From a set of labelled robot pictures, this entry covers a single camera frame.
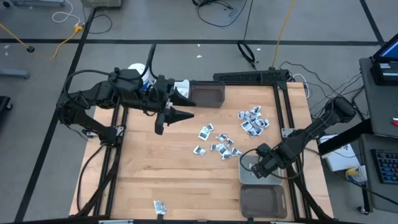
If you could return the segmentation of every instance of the computer monitor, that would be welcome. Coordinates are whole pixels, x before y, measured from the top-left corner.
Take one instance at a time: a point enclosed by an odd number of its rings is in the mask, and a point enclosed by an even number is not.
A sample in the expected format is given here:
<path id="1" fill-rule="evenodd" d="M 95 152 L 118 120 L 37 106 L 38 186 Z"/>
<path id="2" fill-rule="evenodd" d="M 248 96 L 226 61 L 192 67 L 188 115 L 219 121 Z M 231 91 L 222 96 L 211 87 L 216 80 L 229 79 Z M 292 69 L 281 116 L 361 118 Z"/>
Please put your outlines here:
<path id="1" fill-rule="evenodd" d="M 398 62 L 398 34 L 381 47 L 373 55 L 373 59 L 377 62 Z"/>

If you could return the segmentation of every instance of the dark plastic tray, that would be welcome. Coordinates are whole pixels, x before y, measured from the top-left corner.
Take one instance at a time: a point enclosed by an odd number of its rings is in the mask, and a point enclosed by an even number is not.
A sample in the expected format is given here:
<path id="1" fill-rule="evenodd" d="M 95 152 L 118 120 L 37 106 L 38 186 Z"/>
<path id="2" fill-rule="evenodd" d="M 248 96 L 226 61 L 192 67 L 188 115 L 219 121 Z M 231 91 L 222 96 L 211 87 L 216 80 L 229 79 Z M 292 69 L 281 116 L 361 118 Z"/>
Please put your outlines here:
<path id="1" fill-rule="evenodd" d="M 246 218 L 286 218 L 284 188 L 280 185 L 242 185 L 241 212 Z"/>
<path id="2" fill-rule="evenodd" d="M 190 81 L 189 99 L 198 107 L 220 108 L 225 100 L 224 82 Z"/>

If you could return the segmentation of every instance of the white cable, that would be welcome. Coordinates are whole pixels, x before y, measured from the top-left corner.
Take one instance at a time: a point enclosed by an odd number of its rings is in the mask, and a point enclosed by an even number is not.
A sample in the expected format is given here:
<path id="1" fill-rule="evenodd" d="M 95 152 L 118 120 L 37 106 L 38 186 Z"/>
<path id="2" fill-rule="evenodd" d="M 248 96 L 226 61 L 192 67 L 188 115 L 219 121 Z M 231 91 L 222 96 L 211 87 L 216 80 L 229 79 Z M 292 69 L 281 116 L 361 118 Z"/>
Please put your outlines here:
<path id="1" fill-rule="evenodd" d="M 61 22 L 65 22 L 70 16 L 72 16 L 72 17 L 75 17 L 76 19 L 78 19 L 78 22 L 76 23 L 76 25 L 79 25 L 80 22 L 81 22 L 80 18 L 77 17 L 77 16 L 75 16 L 75 15 L 72 15 L 72 12 L 73 12 L 73 5 L 72 5 L 72 3 L 70 3 L 70 1 L 68 1 L 68 0 L 65 0 L 65 1 L 66 1 L 67 3 L 69 3 L 69 5 L 70 5 L 70 12 L 69 12 L 69 13 L 67 13 L 67 12 L 56 12 L 56 13 L 52 14 L 52 20 L 53 20 L 54 22 L 56 22 L 56 23 L 61 23 Z M 56 21 L 56 20 L 54 19 L 54 16 L 57 15 L 57 14 L 64 14 L 64 15 L 67 15 L 67 16 L 66 16 L 66 18 L 64 18 L 64 19 L 62 19 L 62 20 L 60 20 L 60 21 Z"/>
<path id="2" fill-rule="evenodd" d="M 308 99 L 310 97 L 310 89 L 308 87 L 306 79 L 301 74 L 295 74 L 295 75 L 293 75 L 293 78 L 296 76 L 300 76 L 304 80 L 305 86 L 307 87 L 307 99 Z"/>

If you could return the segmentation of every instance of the table leg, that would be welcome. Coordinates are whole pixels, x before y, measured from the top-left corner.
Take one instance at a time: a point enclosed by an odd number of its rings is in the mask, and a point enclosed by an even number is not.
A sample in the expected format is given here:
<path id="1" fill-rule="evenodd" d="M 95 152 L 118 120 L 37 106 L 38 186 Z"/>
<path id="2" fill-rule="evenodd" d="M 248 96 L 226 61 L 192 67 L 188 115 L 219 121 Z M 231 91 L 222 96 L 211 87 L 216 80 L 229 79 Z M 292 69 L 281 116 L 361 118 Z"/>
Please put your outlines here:
<path id="1" fill-rule="evenodd" d="M 345 146 L 348 143 L 356 140 L 360 137 L 361 134 L 365 133 L 373 133 L 370 118 L 362 121 L 356 126 L 350 128 L 349 130 L 325 141 L 324 143 L 321 143 L 318 146 L 319 154 L 322 156 L 329 152 L 332 152 L 335 149 L 338 149 L 341 146 Z"/>

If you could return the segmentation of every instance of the yellow cable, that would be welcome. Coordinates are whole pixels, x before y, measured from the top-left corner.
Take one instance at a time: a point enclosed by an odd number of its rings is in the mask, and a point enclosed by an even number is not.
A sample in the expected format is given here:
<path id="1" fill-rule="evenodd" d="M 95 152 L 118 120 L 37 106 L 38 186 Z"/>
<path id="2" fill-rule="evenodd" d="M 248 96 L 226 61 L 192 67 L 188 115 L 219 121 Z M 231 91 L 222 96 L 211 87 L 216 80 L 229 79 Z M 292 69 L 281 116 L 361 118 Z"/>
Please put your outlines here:
<path id="1" fill-rule="evenodd" d="M 3 28 L 9 35 L 11 35 L 13 38 L 15 38 L 16 40 L 18 40 L 18 42 L 20 42 L 23 46 L 25 46 L 26 48 L 29 48 L 28 45 L 26 45 L 25 43 L 23 43 L 23 41 L 21 41 L 16 35 L 14 35 L 9 29 L 7 29 L 6 26 L 4 26 L 2 23 L 0 23 L 0 27 Z"/>
<path id="2" fill-rule="evenodd" d="M 9 29 L 7 29 L 6 26 L 4 26 L 3 24 L 0 23 L 0 27 L 2 27 L 8 34 L 10 34 L 13 38 L 15 38 L 19 43 L 21 43 L 21 44 L 22 44 L 23 46 L 25 46 L 27 49 L 29 48 L 28 45 L 26 45 L 25 43 L 23 43 L 23 41 L 21 41 L 21 40 L 20 40 L 15 34 L 13 34 Z M 68 42 L 70 39 L 72 39 L 74 36 L 76 36 L 76 34 L 79 33 L 79 32 L 82 31 L 82 30 L 83 30 L 83 27 L 82 27 L 82 26 L 75 25 L 75 32 L 73 33 L 73 35 L 71 35 L 68 39 L 64 40 L 63 42 L 61 42 L 61 44 L 59 44 L 59 45 L 57 46 L 57 48 L 55 49 L 55 53 L 54 53 L 54 55 L 53 55 L 52 57 L 43 56 L 43 55 L 41 55 L 41 54 L 38 53 L 38 52 L 36 52 L 35 54 L 36 54 L 37 56 L 41 57 L 41 58 L 45 58 L 45 59 L 49 59 L 49 60 L 54 59 L 54 58 L 57 56 L 57 54 L 58 54 L 59 48 L 60 48 L 64 43 Z"/>
<path id="3" fill-rule="evenodd" d="M 287 13 L 286 18 L 285 18 L 284 25 L 282 26 L 282 29 L 280 30 L 278 41 L 276 42 L 276 48 L 275 48 L 274 60 L 272 61 L 272 67 L 274 67 L 274 65 L 275 65 L 276 56 L 278 54 L 279 42 L 280 42 L 280 39 L 282 38 L 282 34 L 284 33 L 284 29 L 285 29 L 286 23 L 289 20 L 290 15 L 292 13 L 292 9 L 293 9 L 294 3 L 295 3 L 295 0 L 292 0 L 292 3 L 291 3 L 290 8 L 289 8 L 289 12 Z"/>

